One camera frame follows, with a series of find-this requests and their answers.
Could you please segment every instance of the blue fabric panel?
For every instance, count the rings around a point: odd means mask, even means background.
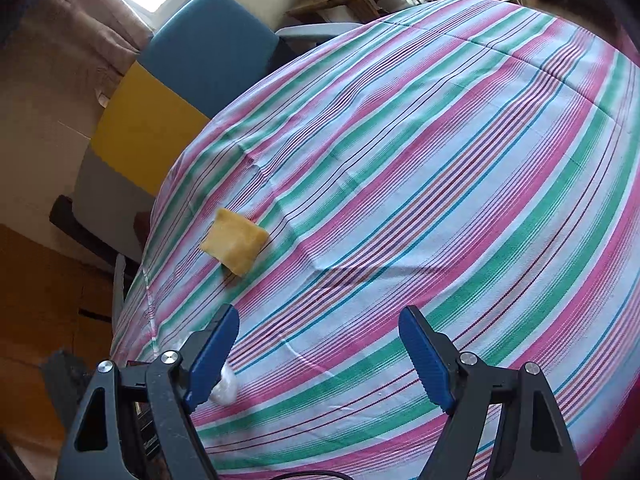
[[[233,0],[191,0],[138,62],[212,118],[267,75],[278,37]]]

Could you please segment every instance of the blue gripper pad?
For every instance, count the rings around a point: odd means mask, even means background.
[[[449,412],[456,403],[451,392],[454,386],[452,375],[457,367],[451,362],[455,357],[450,350],[452,349],[456,356],[458,352],[453,343],[445,335],[434,332],[420,310],[414,306],[406,306],[401,310],[398,331],[427,397],[444,412]],[[438,352],[434,346],[437,342],[430,341],[434,336],[440,336],[439,343],[448,342],[450,348],[440,349]],[[443,357],[448,358],[447,363],[443,362]]]
[[[209,399],[212,388],[220,381],[220,371],[236,342],[239,330],[240,316],[234,307],[230,307],[191,366],[189,391],[184,396],[188,413]]]

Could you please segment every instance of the blue rubber pad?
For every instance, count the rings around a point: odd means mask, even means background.
[[[232,307],[209,336],[191,367],[189,391],[184,396],[189,413],[209,399],[212,388],[220,381],[220,371],[236,342],[239,330],[240,316]]]
[[[407,307],[400,312],[398,331],[427,397],[444,412],[450,410],[455,400],[451,395],[449,372]]]

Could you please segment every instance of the silver screw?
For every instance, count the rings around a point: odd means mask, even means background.
[[[113,368],[113,363],[111,361],[102,361],[98,365],[98,371],[101,374],[105,374],[107,372],[110,372],[112,368]]]
[[[162,354],[162,357],[160,359],[166,365],[173,364],[178,360],[178,352],[169,350],[168,352],[165,352],[164,354]]]
[[[473,366],[478,362],[478,356],[471,352],[462,352],[462,354],[460,354],[460,360],[465,365]]]
[[[540,367],[537,364],[532,363],[531,361],[524,365],[524,369],[528,374],[531,375],[538,375],[540,373]]]

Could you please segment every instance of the yellow fabric panel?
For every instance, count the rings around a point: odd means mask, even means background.
[[[94,152],[152,196],[209,119],[135,62],[102,114]]]
[[[247,218],[223,207],[216,211],[216,219],[200,249],[216,258],[236,276],[248,273],[269,233]]]

